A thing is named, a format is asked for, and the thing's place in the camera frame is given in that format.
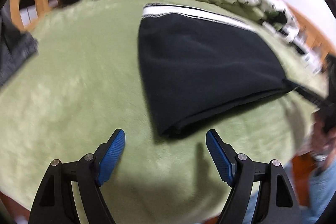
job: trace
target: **blue gripper pad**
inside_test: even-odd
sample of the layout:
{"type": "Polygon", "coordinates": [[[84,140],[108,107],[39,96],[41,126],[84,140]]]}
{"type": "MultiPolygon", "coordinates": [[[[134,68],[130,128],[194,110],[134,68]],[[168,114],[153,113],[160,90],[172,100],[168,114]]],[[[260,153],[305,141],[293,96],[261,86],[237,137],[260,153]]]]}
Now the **blue gripper pad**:
{"type": "Polygon", "coordinates": [[[97,183],[102,186],[110,179],[112,171],[125,147],[125,132],[120,130],[99,165],[97,183]]]}
{"type": "Polygon", "coordinates": [[[232,187],[234,184],[232,164],[225,155],[223,149],[220,147],[211,130],[207,132],[205,142],[221,179],[226,182],[230,187],[232,187]]]}

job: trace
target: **human hand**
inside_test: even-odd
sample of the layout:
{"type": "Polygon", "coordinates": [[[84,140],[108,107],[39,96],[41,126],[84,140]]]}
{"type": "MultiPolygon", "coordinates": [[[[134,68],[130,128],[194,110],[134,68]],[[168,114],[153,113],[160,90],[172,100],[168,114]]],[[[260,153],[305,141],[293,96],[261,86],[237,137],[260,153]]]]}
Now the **human hand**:
{"type": "Polygon", "coordinates": [[[311,138],[311,147],[314,152],[328,154],[322,169],[327,169],[336,158],[336,128],[332,128],[328,134],[323,131],[324,121],[318,112],[314,113],[314,131],[311,138]]]}

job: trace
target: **blue jeans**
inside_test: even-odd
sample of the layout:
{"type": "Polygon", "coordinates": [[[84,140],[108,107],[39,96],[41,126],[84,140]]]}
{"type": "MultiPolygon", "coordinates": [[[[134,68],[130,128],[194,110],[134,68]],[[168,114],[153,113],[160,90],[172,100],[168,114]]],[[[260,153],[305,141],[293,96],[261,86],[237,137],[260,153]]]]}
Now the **blue jeans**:
{"type": "MultiPolygon", "coordinates": [[[[292,164],[287,163],[284,167],[289,181],[293,185],[292,164]]],[[[310,208],[301,206],[302,224],[314,224],[327,207],[329,201],[336,191],[336,160],[322,172],[315,176],[313,171],[309,179],[310,208]]],[[[246,210],[243,224],[250,224],[252,221],[258,192],[251,195],[246,210]]]]}

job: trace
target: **white trim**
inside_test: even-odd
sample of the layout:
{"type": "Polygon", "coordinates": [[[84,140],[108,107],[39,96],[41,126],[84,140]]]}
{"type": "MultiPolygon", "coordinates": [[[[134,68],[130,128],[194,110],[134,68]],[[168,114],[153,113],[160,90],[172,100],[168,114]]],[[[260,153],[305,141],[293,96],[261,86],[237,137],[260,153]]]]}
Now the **white trim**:
{"type": "Polygon", "coordinates": [[[215,21],[226,25],[239,27],[241,29],[255,32],[255,30],[245,22],[224,15],[215,14],[205,10],[194,9],[190,7],[180,7],[174,5],[150,5],[145,6],[142,17],[158,17],[167,14],[180,14],[183,16],[199,18],[203,20],[215,21]]]}

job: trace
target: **wooden bed frame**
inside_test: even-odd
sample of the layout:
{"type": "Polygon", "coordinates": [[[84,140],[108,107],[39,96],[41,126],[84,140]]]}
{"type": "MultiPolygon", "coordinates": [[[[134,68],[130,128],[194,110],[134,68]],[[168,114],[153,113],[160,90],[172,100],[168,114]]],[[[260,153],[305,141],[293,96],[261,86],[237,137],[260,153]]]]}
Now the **wooden bed frame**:
{"type": "MultiPolygon", "coordinates": [[[[10,13],[13,23],[21,31],[31,31],[34,29],[41,17],[51,10],[48,0],[35,0],[36,12],[38,18],[34,19],[30,24],[24,26],[21,20],[19,3],[20,0],[9,0],[10,13]]],[[[300,29],[307,35],[306,43],[311,48],[317,48],[321,53],[321,61],[325,64],[325,57],[329,52],[335,53],[335,48],[332,42],[318,29],[312,22],[310,22],[303,14],[298,12],[294,7],[288,5],[293,14],[297,18],[300,29]]]]}

